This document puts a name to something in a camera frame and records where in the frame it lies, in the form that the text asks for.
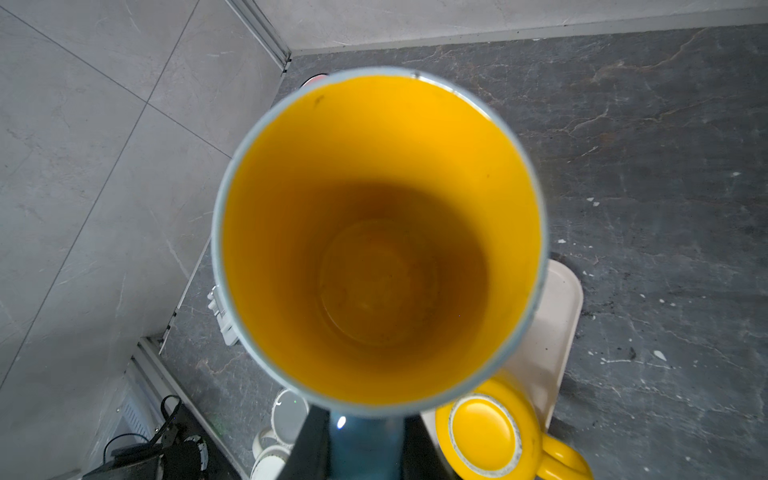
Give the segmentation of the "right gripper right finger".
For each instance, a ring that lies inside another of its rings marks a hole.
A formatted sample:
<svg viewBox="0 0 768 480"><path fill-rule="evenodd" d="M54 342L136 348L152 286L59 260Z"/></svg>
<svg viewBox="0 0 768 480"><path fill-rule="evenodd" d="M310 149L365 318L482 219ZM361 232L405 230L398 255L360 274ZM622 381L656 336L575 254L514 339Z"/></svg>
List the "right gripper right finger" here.
<svg viewBox="0 0 768 480"><path fill-rule="evenodd" d="M442 459L420 415L407 417L404 422L403 479L450 480L453 470Z"/></svg>

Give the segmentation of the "pink patterned mug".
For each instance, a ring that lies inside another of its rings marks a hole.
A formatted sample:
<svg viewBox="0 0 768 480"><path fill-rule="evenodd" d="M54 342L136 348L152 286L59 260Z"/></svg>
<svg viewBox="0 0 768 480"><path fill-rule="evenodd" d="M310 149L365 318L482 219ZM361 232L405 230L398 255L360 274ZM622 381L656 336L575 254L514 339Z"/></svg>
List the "pink patterned mug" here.
<svg viewBox="0 0 768 480"><path fill-rule="evenodd" d="M309 86L309 85L311 85L311 84L313 84L313 83L317 83L317 82L319 82L319 81L321 81L321 80L323 80L323 79L325 79L325 78L327 78L327 77L328 77L328 74L327 74L327 73L318 73L318 74L314 74L314 75L312 75L311 77L309 77L308 79L306 79L306 80L305 80L305 81L304 81L304 82L301 84L301 88L305 88L305 87L307 87L307 86Z"/></svg>

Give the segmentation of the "blue butterfly mug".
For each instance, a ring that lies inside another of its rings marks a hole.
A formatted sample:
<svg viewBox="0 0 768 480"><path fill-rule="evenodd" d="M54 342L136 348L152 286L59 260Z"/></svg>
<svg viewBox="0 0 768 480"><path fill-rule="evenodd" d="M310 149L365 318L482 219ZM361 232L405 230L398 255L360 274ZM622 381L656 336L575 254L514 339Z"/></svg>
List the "blue butterfly mug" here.
<svg viewBox="0 0 768 480"><path fill-rule="evenodd" d="M403 479L405 419L518 348L549 234L532 162L496 112L435 75L369 67L299 87L248 132L211 253L248 353L330 413L326 479Z"/></svg>

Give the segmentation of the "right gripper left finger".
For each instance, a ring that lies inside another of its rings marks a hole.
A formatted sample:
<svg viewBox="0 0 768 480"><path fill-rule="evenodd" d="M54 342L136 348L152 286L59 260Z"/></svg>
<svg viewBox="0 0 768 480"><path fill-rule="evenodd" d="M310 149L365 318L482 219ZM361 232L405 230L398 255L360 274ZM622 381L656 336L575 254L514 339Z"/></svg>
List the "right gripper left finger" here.
<svg viewBox="0 0 768 480"><path fill-rule="evenodd" d="M278 480L325 480L329 474L330 413L310 409Z"/></svg>

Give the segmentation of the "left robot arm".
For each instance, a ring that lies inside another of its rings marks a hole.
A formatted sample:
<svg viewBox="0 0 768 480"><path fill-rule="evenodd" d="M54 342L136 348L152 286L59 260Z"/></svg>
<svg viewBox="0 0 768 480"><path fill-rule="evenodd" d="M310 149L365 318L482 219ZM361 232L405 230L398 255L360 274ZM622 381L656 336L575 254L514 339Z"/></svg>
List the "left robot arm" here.
<svg viewBox="0 0 768 480"><path fill-rule="evenodd" d="M110 439L102 451L102 464L82 479L206 479L206 441L198 435L180 437L177 420L183 405L180 396L165 396L160 404L164 421L154 435L123 433Z"/></svg>

